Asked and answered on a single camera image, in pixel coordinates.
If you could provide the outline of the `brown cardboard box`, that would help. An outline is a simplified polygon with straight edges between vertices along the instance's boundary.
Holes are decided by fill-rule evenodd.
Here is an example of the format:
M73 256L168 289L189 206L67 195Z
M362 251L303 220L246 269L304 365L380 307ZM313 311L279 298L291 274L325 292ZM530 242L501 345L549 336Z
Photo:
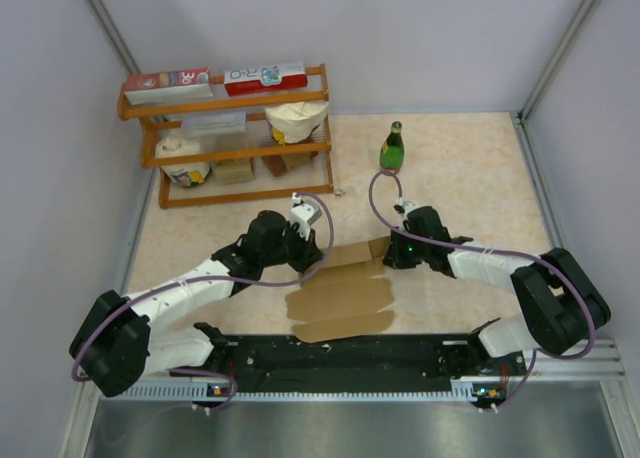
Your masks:
M382 259L388 237L333 248L325 266L286 296L293 335L320 343L379 334L395 319Z

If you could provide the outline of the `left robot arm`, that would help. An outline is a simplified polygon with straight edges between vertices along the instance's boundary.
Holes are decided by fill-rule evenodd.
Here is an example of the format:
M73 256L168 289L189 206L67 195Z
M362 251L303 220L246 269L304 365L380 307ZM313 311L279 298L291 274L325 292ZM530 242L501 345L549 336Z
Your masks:
M308 202L293 206L289 216L264 210L245 234L191 271L131 296L102 293L69 347L73 379L91 381L104 396L114 397L158 371L220 372L227 360L222 345L200 329L179 336L167 334L167 328L203 305L262 285L269 267L306 272L323 258L312 227L321 215Z

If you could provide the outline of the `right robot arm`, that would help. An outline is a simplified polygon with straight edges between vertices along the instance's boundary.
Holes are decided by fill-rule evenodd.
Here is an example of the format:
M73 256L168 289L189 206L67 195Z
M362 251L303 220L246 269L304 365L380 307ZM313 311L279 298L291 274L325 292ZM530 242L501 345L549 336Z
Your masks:
M567 250L535 256L485 248L469 237L451 237L430 206L399 200L394 209L401 225L391 230L385 266L426 264L450 278L512 293L519 303L518 315L490 321L469 335L466 358L474 371L490 373L515 352L561 355L609 322L608 304Z

